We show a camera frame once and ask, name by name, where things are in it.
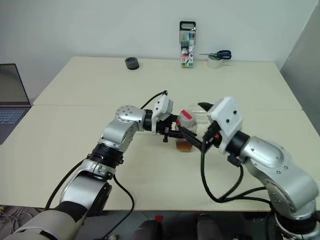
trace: scissors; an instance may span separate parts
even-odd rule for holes
[[[208,56],[218,57],[224,60],[230,60],[232,57],[231,51],[229,50],[221,50],[213,53],[200,53],[199,55],[208,55]]]

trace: cable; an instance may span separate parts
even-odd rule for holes
[[[7,221],[2,221],[1,224],[10,223],[10,234],[14,233],[15,232],[14,223],[15,223],[15,220],[17,220],[17,219],[12,215],[5,214],[4,212],[0,212],[0,216],[1,215],[7,218]]]
[[[15,210],[15,212],[12,213],[12,214],[5,214],[5,211],[4,211],[4,210],[0,211],[0,214],[3,213],[3,215],[6,215],[7,217],[9,217],[9,218],[7,218],[9,221],[8,221],[8,220],[3,220],[3,221],[0,221],[0,224],[6,224],[6,223],[8,223],[8,222],[11,222],[11,221],[16,220],[17,217],[19,216],[19,213],[20,213],[21,211],[22,211],[22,207],[17,207],[16,210]]]
[[[118,180],[117,180],[117,178],[116,178],[116,175],[113,175],[113,180],[114,180],[114,182],[119,186],[119,188],[121,188],[126,194],[128,194],[129,198],[131,199],[132,206],[131,206],[130,211],[129,211],[120,221],[118,221],[118,223],[117,223],[116,225],[114,225],[113,228],[111,228],[103,237],[101,237],[101,238],[96,238],[95,240],[105,240],[106,237],[108,237],[109,234],[112,233],[112,232],[132,213],[132,211],[133,211],[134,208],[135,208],[135,200],[134,200],[134,197],[131,195],[131,193],[130,193],[127,189],[125,189],[125,187],[122,186],[122,185],[118,182]]]
[[[164,90],[162,92],[159,92],[158,94],[154,95],[152,98],[150,98],[145,104],[142,105],[142,107],[140,107],[140,109],[144,109],[145,106],[147,106],[153,99],[155,99],[156,97],[160,96],[160,95],[167,95],[168,91]]]
[[[48,202],[45,205],[44,211],[48,210],[50,208],[50,205],[53,201],[53,199],[55,198],[57,192],[59,191],[59,189],[61,188],[61,186],[64,184],[64,182],[68,179],[68,177],[82,164],[84,160],[78,162],[73,168],[71,168],[70,171],[68,171],[68,173],[62,178],[62,180],[59,182],[59,184],[55,187],[55,189],[53,190],[53,192],[51,193],[51,196],[48,199]]]
[[[270,220],[270,215],[271,215],[271,213],[267,213],[267,216],[266,216],[266,218],[265,218],[265,227],[264,227],[265,240],[270,240],[270,237],[269,237],[269,220]]]
[[[16,220],[13,222],[13,230],[14,230],[14,231],[15,231],[15,223],[16,223],[16,226],[17,226],[16,229],[20,228],[20,226],[19,226],[19,217],[20,217],[21,215],[23,215],[23,214],[28,215],[28,216],[30,217],[29,220],[31,220],[31,219],[33,218],[33,216],[32,216],[29,212],[21,212],[21,213],[19,213],[19,215],[16,217]]]
[[[225,193],[222,197],[216,198],[211,193],[211,191],[210,191],[210,189],[208,187],[207,181],[206,181],[206,175],[205,175],[205,150],[206,150],[206,141],[203,141],[202,145],[201,145],[201,162],[200,162],[201,180],[202,180],[202,183],[203,183],[203,186],[204,186],[204,189],[205,189],[206,193],[208,194],[208,196],[213,201],[215,201],[216,203],[226,203],[226,202],[230,202],[230,201],[233,201],[233,200],[252,200],[252,201],[260,201],[260,202],[263,202],[263,203],[271,204],[270,201],[268,201],[266,199],[263,199],[263,198],[245,196],[245,195],[254,193],[256,191],[264,190],[265,187],[257,187],[257,188],[245,191],[243,193],[240,193],[240,194],[238,194],[236,196],[233,196],[233,197],[226,197],[229,194],[231,194],[238,187],[238,185],[240,184],[240,182],[242,180],[242,177],[243,177],[243,171],[244,171],[242,165],[239,166],[239,168],[240,168],[240,176],[239,176],[239,179],[236,182],[236,184],[227,193]]]
[[[34,210],[36,210],[38,213],[42,213],[44,208],[34,207]]]
[[[141,211],[141,213],[146,217],[146,219],[150,220],[150,218],[143,211]]]
[[[160,95],[167,95],[168,94],[168,91],[167,90],[164,90],[162,92],[159,92],[157,93],[156,95],[154,95],[153,97],[151,97],[145,104],[142,105],[142,107],[140,109],[144,109],[153,99],[155,99],[156,97],[160,96]],[[131,206],[131,210],[117,223],[113,226],[113,228],[111,228],[103,237],[101,238],[96,238],[95,240],[104,240],[110,233],[113,232],[113,230],[115,230],[131,213],[132,211],[134,210],[135,208],[135,200],[134,198],[132,197],[131,193],[125,189],[117,180],[116,178],[116,175],[113,176],[113,180],[114,182],[123,190],[125,191],[126,194],[128,194],[128,196],[130,197],[131,199],[131,202],[132,202],[132,206]]]

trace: white table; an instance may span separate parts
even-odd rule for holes
[[[33,106],[0,146],[0,203],[44,207],[65,173],[95,147],[117,107]],[[245,108],[243,112],[245,133],[282,144],[293,160],[320,182],[320,139],[303,111]],[[268,205],[256,201],[212,202],[201,183],[199,151],[179,152],[173,139],[163,143],[161,136],[150,132],[136,133],[124,154],[124,164],[116,171],[118,180],[133,194],[136,210],[269,210]],[[205,172],[217,196],[239,176],[239,170],[214,147],[206,155]],[[129,209],[128,196],[111,184],[105,209]],[[236,193],[261,185],[245,171]],[[266,191],[254,196],[268,198]]]
[[[34,104],[138,107],[168,90],[176,109],[226,96],[248,109],[302,109],[273,62],[228,61],[210,69],[196,61],[185,69],[179,60],[139,59],[139,65],[128,70],[124,58],[73,57]]]

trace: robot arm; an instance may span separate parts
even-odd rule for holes
[[[215,105],[202,103],[201,106],[211,121],[203,137],[207,148],[214,145],[222,154],[229,153],[262,182],[284,236],[317,239],[320,226],[313,218],[318,195],[315,181],[294,164],[280,145],[241,132],[243,117],[234,98],[226,97]],[[108,180],[123,163],[123,153],[137,131],[160,133],[164,135],[164,142],[168,137],[185,137],[200,149],[202,142],[194,133],[172,130],[177,116],[171,111],[172,101],[166,95],[159,99],[153,111],[131,105],[117,109],[92,153],[63,189],[60,204],[38,214],[6,240],[74,239],[86,217],[97,216],[104,208],[112,189]]]
[[[115,112],[96,147],[77,169],[62,191],[60,204],[35,216],[6,240],[72,240],[87,217],[103,210],[112,186],[108,183],[123,163],[123,153],[137,131],[182,137],[171,125],[173,102],[163,95],[151,110],[125,105]]]
[[[203,140],[240,161],[265,186],[283,235],[301,240],[320,238],[320,225],[314,218],[319,194],[316,182],[282,146],[240,131],[243,117],[233,97],[204,106],[211,126]]]

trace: laptop keyboard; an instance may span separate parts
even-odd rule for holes
[[[23,109],[4,110],[0,109],[0,124],[16,124],[21,115],[25,112]]]

